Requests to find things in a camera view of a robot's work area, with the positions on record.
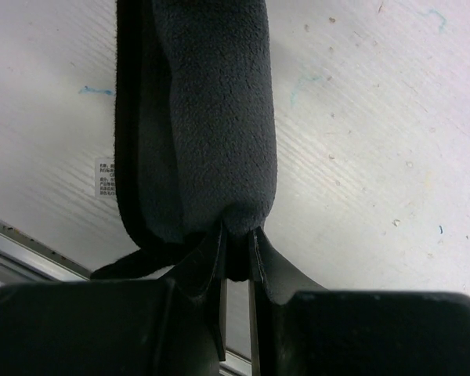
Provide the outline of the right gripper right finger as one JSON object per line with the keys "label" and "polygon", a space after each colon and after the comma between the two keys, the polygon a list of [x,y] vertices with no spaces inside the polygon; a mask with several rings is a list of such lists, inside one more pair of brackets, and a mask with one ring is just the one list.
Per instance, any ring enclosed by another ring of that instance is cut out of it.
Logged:
{"label": "right gripper right finger", "polygon": [[332,291],[248,238],[255,375],[470,375],[470,297]]}

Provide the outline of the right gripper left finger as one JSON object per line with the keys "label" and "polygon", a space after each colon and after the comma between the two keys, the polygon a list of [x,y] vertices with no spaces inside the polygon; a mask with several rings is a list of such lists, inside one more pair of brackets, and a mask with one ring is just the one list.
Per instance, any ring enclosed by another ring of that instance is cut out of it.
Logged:
{"label": "right gripper left finger", "polygon": [[226,230],[157,279],[0,287],[0,375],[217,375]]}

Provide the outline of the purple and black towel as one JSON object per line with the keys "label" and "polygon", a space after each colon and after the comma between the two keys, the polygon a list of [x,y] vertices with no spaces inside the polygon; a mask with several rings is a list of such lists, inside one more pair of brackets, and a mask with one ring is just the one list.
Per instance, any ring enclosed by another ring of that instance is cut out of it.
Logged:
{"label": "purple and black towel", "polygon": [[116,10],[114,172],[137,250],[92,279],[178,264],[217,224],[239,262],[277,191],[266,4],[119,1]]}

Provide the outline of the white towel label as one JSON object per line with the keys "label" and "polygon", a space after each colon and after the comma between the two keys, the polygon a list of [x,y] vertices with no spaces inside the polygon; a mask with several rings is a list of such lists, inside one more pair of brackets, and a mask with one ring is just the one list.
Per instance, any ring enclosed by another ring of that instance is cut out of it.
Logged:
{"label": "white towel label", "polygon": [[99,157],[95,160],[95,197],[108,198],[116,195],[114,168],[112,157]]}

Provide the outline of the aluminium mounting rail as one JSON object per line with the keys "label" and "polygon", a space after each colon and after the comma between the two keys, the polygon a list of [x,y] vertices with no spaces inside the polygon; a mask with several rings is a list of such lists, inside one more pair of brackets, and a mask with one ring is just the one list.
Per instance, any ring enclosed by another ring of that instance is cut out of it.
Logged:
{"label": "aluminium mounting rail", "polygon": [[[0,254],[54,280],[88,280],[92,271],[46,247],[16,228],[0,221]],[[155,283],[167,291],[159,344],[165,355],[186,355],[189,350],[199,354],[208,351],[208,360],[220,362],[222,375],[251,375],[251,361],[226,347],[226,321],[219,317],[226,312],[226,289],[220,282],[213,299],[208,291],[201,297],[201,304],[182,294],[171,278],[160,278]]]}

